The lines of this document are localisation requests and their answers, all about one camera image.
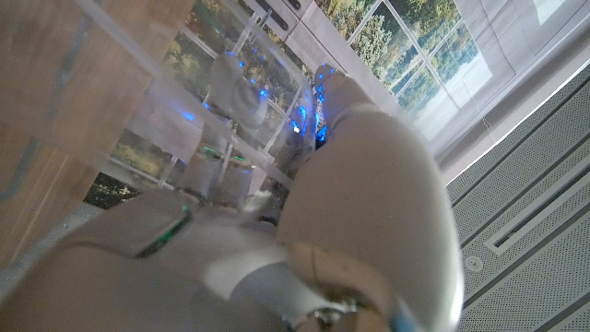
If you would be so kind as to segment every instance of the green foliage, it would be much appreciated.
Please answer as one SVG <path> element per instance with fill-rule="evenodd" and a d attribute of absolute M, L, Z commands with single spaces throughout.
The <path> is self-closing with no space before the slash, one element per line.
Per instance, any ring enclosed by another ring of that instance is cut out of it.
<path fill-rule="evenodd" d="M 231 51 L 243 30 L 243 25 L 217 0 L 197 0 L 185 23 L 217 53 Z"/>
<path fill-rule="evenodd" d="M 332 24 L 340 34 L 348 39 L 359 26 L 362 18 L 367 14 L 373 0 L 317 0 L 317 5 L 322 8 Z"/>
<path fill-rule="evenodd" d="M 357 39 L 351 44 L 360 59 L 380 80 L 384 79 L 387 67 L 380 61 L 389 54 L 388 44 L 392 40 L 391 31 L 383 28 L 384 16 L 372 16 Z"/>
<path fill-rule="evenodd" d="M 184 34 L 178 33 L 164 57 L 163 66 L 199 100 L 209 91 L 209 69 L 213 58 Z"/>

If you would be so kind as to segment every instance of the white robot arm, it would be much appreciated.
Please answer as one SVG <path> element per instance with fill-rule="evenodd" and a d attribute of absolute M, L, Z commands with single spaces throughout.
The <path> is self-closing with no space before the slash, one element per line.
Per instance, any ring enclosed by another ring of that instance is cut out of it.
<path fill-rule="evenodd" d="M 324 65 L 315 87 L 328 142 L 299 169 L 281 213 L 277 239 L 289 265 L 383 330 L 403 329 L 401 317 L 416 329 L 452 330 L 463 277 L 453 215 L 428 150 L 351 77 Z"/>

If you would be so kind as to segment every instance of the trees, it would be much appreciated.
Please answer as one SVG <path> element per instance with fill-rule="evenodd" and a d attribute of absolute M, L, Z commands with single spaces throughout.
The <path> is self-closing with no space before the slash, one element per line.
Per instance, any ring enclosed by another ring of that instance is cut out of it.
<path fill-rule="evenodd" d="M 359 26 L 374 0 L 317 0 L 325 15 L 345 39 Z"/>
<path fill-rule="evenodd" d="M 388 54 L 387 46 L 392 39 L 391 31 L 386 31 L 383 24 L 384 16 L 373 15 L 350 45 L 379 79 L 384 78 L 387 68 L 380 65 L 378 60 Z"/>

